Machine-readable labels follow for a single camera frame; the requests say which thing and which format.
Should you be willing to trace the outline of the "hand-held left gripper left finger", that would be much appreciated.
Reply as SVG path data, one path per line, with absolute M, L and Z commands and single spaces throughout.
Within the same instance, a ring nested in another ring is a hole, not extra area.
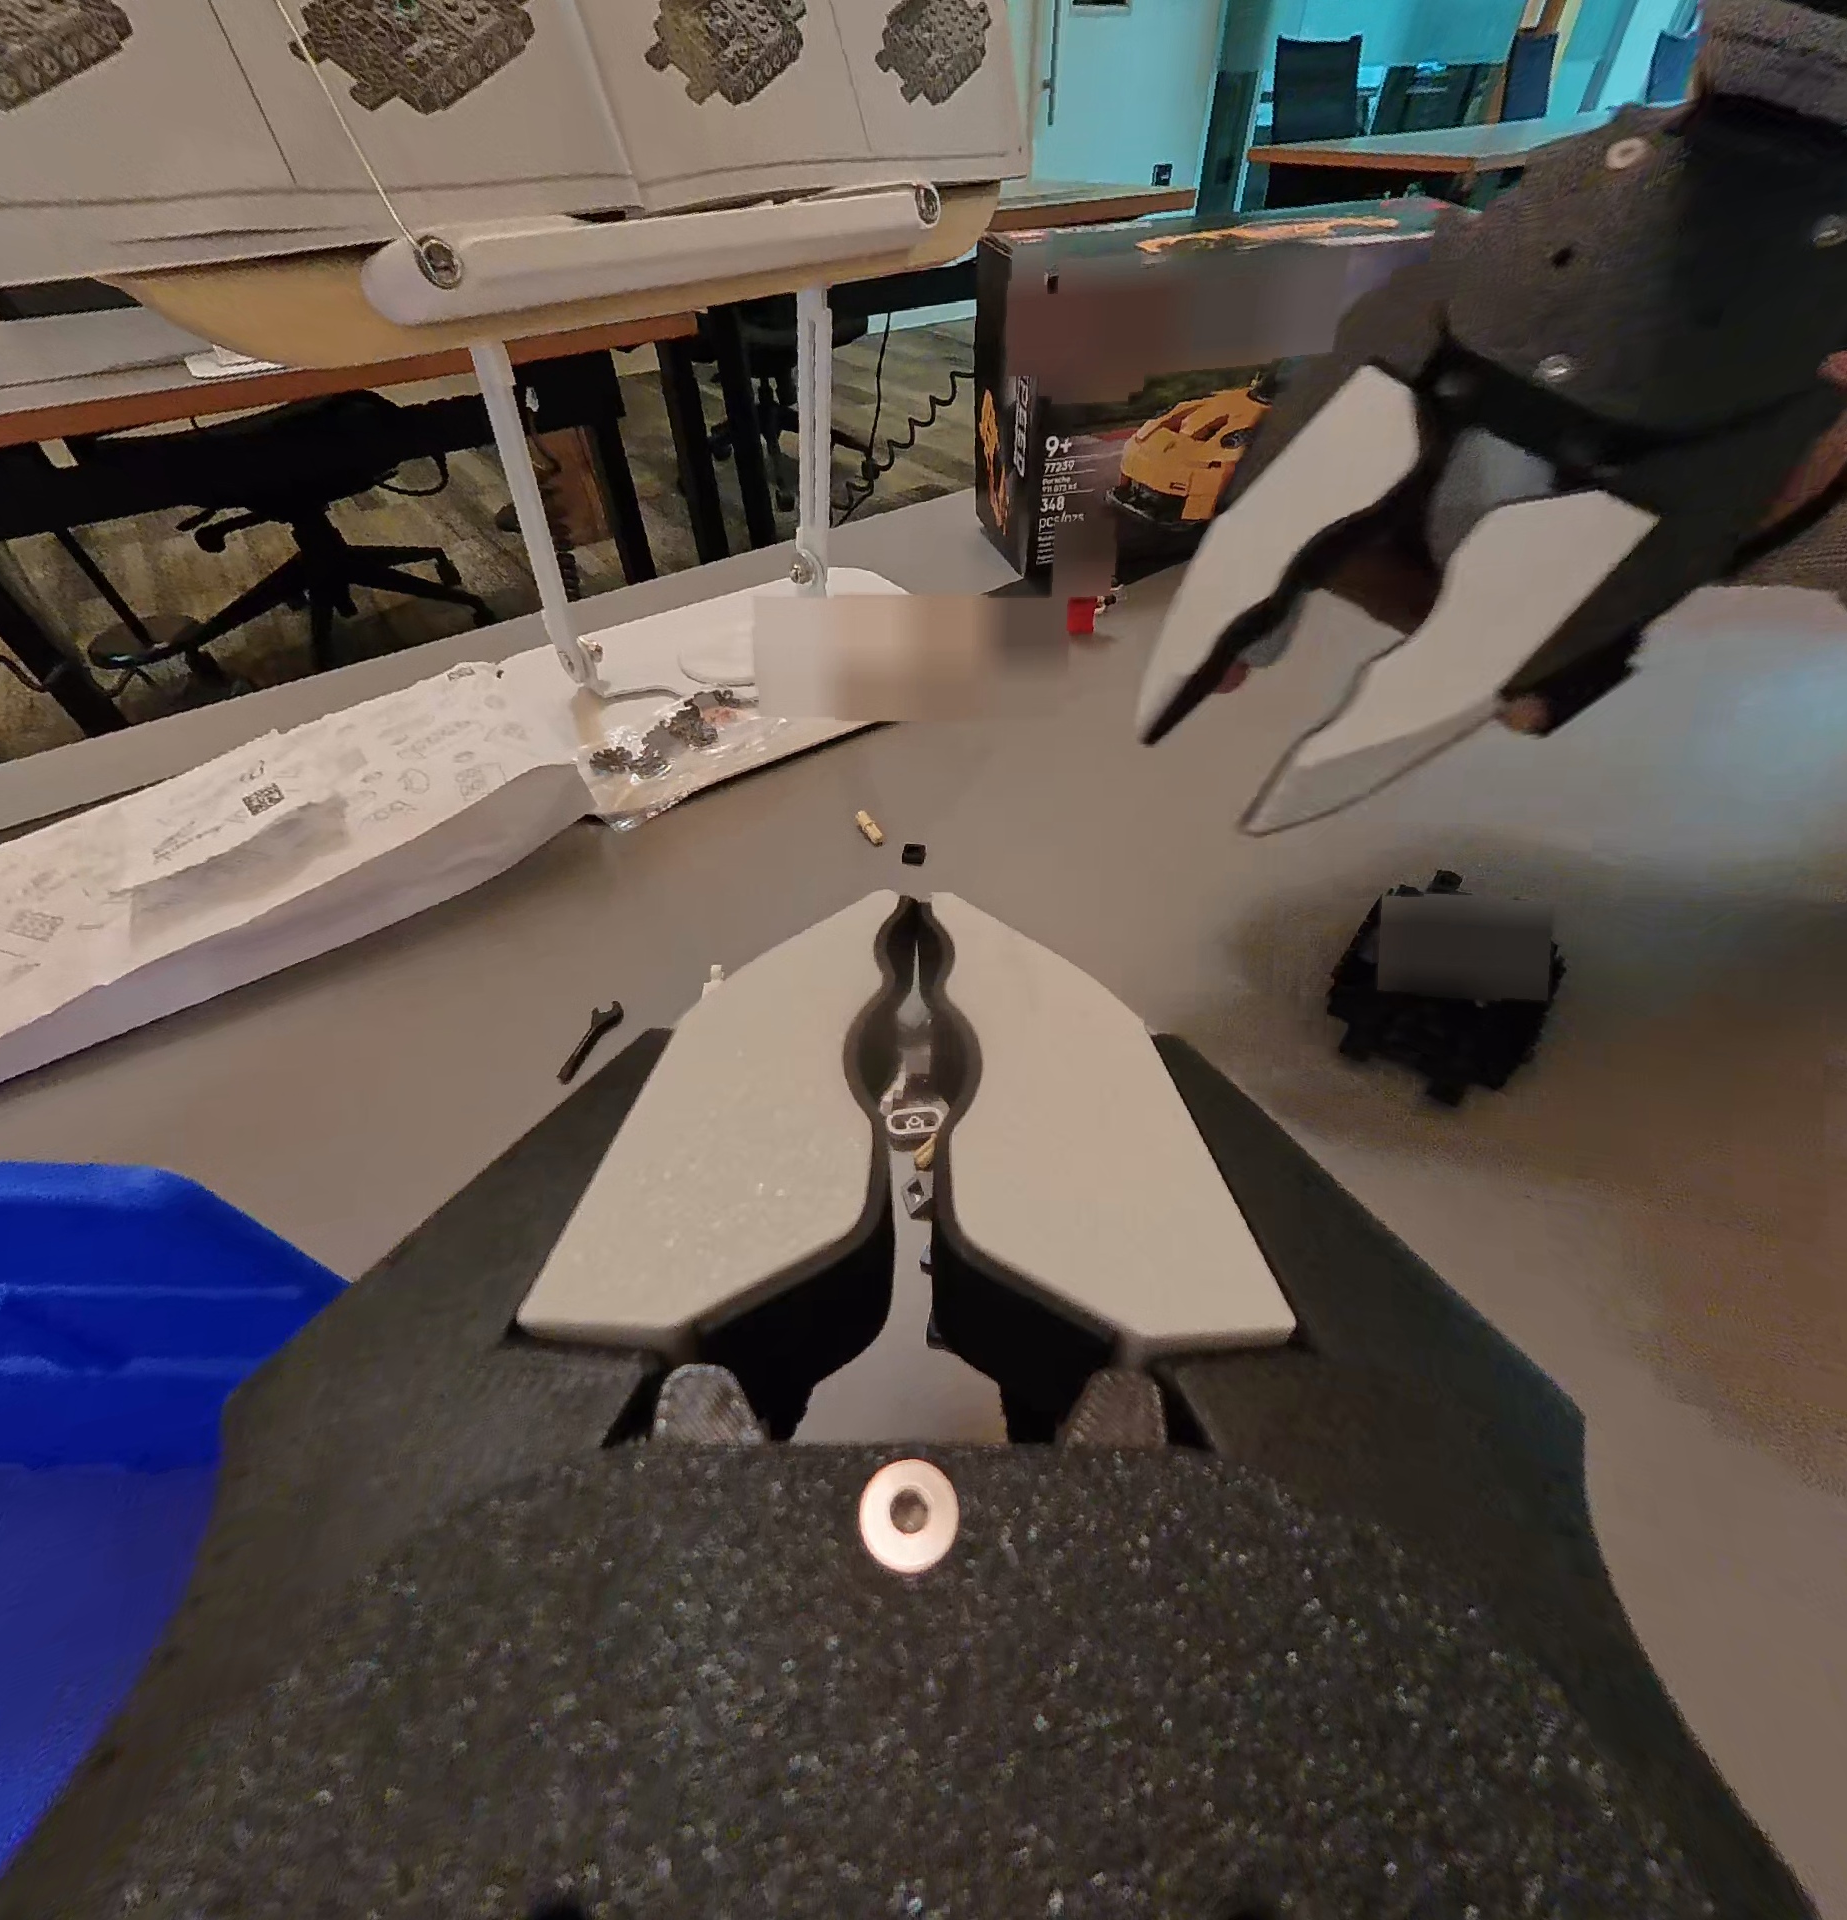
M 706 983 L 518 1307 L 575 1345 L 697 1345 L 873 1223 L 909 900 L 873 890 Z

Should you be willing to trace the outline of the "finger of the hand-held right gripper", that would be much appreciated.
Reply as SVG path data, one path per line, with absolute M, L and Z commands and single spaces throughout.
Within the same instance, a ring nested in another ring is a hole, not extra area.
M 1422 462 L 1416 390 L 1374 364 L 1347 375 L 1200 541 L 1137 690 L 1139 740 L 1156 745 L 1212 698 Z
M 1365 802 L 1477 733 L 1511 677 L 1656 523 L 1614 494 L 1552 494 L 1486 513 L 1451 553 L 1419 626 L 1296 740 L 1241 828 L 1273 834 Z

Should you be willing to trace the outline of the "wooden office table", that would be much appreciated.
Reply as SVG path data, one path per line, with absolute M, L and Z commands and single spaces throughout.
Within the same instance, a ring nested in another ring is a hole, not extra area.
M 614 455 L 622 455 L 622 393 L 612 348 L 671 347 L 696 336 L 696 319 L 668 316 L 630 324 L 591 324 L 575 331 L 541 333 L 508 344 L 514 391 L 520 414 L 522 397 L 541 402 L 544 418 L 524 418 L 532 428 L 591 430 Z M 91 382 L 122 374 L 166 375 L 164 383 L 130 391 L 96 393 Z M 0 546 L 102 520 L 119 520 L 176 506 L 202 506 L 206 494 L 220 492 L 258 472 L 263 460 L 244 442 L 256 425 L 241 428 L 258 414 L 289 405 L 308 407 L 351 393 L 379 393 L 420 382 L 472 374 L 466 348 L 442 348 L 348 370 L 265 368 L 221 378 L 192 378 L 188 363 L 158 363 L 87 375 L 76 393 L 46 402 L 43 382 L 0 390 Z M 428 457 L 448 457 L 483 444 L 496 444 L 485 401 L 472 397 L 428 399 L 400 405 L 384 399 L 363 423 L 351 407 L 359 432 L 344 439 L 363 453 L 379 453 L 390 464 Z M 129 430 L 202 422 L 188 434 L 119 437 Z M 68 444 L 75 464 L 56 467 L 41 450 Z M 97 688 L 89 665 L 75 663 L 56 646 L 40 616 L 23 611 L 0 581 L 0 644 L 38 681 L 47 698 L 82 737 L 119 733 L 124 717 L 109 696 Z
M 1597 108 L 1458 129 L 1273 141 L 1249 148 L 1246 160 L 1266 179 L 1267 207 L 1397 198 L 1411 189 L 1470 204 L 1522 177 L 1544 148 L 1599 129 L 1612 113 Z

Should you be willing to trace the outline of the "small blue plastic bin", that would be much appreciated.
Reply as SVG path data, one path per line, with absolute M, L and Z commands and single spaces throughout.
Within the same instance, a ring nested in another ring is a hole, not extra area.
M 172 1171 L 0 1163 L 0 1867 L 188 1585 L 231 1393 L 342 1289 Z

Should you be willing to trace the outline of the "toy set box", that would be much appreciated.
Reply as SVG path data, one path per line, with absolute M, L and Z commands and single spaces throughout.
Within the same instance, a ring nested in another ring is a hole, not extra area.
M 975 500 L 1016 575 L 1184 563 L 1294 374 L 1465 209 L 1430 197 L 986 237 Z

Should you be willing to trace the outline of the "white paper bag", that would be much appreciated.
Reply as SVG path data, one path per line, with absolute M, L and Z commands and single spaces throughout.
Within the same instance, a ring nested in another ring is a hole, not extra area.
M 535 655 L 473 661 L 0 845 L 0 1086 L 494 877 L 594 804 Z

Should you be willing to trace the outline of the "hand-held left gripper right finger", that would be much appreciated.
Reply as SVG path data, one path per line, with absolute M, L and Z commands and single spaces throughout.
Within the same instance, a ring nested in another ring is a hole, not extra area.
M 935 1173 L 954 1255 L 1119 1353 L 1287 1345 L 1294 1310 L 1143 1018 L 953 893 L 932 930 L 973 1057 Z

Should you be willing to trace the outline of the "grey desk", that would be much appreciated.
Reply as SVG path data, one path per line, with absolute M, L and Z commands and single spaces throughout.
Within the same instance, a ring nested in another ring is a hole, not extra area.
M 1847 1916 L 1847 618 L 1721 594 L 1544 738 L 1235 829 L 1339 648 L 1133 738 L 1163 583 L 1024 733 L 864 733 L 0 1089 L 0 1159 L 158 1165 L 362 1273 L 628 1029 L 878 886 L 854 813 L 1184 1035 L 1587 1419 L 1619 1592 L 1822 1916 Z M 1371 898 L 1457 869 L 1546 900 L 1566 982 L 1500 1096 L 1350 1069 L 1322 982 Z

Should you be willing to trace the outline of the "black office chair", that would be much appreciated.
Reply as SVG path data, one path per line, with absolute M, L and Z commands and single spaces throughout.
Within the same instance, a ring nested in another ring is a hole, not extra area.
M 262 685 L 247 646 L 271 620 L 290 622 L 310 673 L 339 661 L 339 631 L 359 620 L 370 598 L 448 608 L 472 631 L 491 626 L 494 608 L 466 588 L 445 547 L 359 541 L 339 524 L 334 508 L 342 500 L 392 487 L 390 467 L 363 467 L 331 484 L 286 480 L 166 515 L 162 534 L 198 561 L 221 561 L 247 535 L 286 539 L 281 557 L 198 615 L 135 609 L 89 546 L 63 534 L 63 547 L 113 611 L 109 625 L 85 642 L 85 659 L 119 685 L 178 675 L 186 693 L 213 701 Z
M 1279 35 L 1271 79 L 1271 141 L 1294 145 L 1364 131 L 1364 35 Z

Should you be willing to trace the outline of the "white book stand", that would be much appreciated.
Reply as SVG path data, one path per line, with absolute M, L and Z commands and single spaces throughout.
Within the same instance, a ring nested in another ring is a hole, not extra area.
M 274 255 L 107 285 L 221 348 L 286 370 L 384 370 L 465 351 L 520 517 L 546 633 L 594 701 L 612 693 L 602 642 L 560 581 L 510 347 L 617 324 L 794 297 L 804 423 L 829 434 L 829 288 L 948 265 L 986 232 L 1002 189 L 878 185 L 636 220 L 473 222 L 378 249 Z

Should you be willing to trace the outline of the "instruction booklet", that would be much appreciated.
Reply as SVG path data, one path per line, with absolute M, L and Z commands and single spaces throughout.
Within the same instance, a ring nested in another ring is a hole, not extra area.
M 1028 167 L 1006 3 L 0 3 L 0 286 Z

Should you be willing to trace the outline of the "black toy brick car chassis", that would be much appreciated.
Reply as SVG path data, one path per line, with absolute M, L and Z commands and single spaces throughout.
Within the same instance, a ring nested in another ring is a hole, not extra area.
M 1480 895 L 1441 867 L 1371 903 L 1323 1011 L 1343 1028 L 1345 1060 L 1416 1071 L 1425 1098 L 1454 1108 L 1529 1062 L 1565 975 L 1550 906 Z

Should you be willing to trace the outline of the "person's right forearm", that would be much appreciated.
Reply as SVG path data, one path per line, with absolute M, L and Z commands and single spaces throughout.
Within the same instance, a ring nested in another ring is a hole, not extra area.
M 1847 462 L 1797 472 L 1753 546 L 1736 584 L 1829 594 L 1847 608 Z

